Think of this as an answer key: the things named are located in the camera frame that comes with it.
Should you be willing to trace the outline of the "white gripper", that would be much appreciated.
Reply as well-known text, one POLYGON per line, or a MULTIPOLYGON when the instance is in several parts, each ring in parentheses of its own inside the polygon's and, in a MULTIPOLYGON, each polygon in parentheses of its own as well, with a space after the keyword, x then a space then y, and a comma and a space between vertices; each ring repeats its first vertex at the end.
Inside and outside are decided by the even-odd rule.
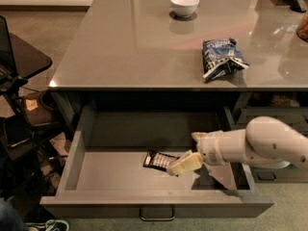
POLYGON ((219 141, 221 131, 204 133, 192 132, 192 139, 196 142, 198 152, 185 152, 179 159, 167 166, 169 175, 180 175, 188 171, 199 169, 204 163, 210 166, 221 166, 224 161, 221 156, 219 141))

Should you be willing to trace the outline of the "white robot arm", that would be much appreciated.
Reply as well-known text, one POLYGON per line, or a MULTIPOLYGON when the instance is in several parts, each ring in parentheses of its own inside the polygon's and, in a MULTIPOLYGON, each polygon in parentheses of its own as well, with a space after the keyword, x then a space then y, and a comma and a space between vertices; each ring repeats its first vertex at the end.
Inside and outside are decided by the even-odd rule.
POLYGON ((289 164, 308 169, 308 138, 284 122, 258 116, 244 129, 193 132, 196 152, 191 150, 167 166, 169 175, 179 175, 205 166, 214 178, 218 167, 240 163, 252 167, 284 168, 289 164))

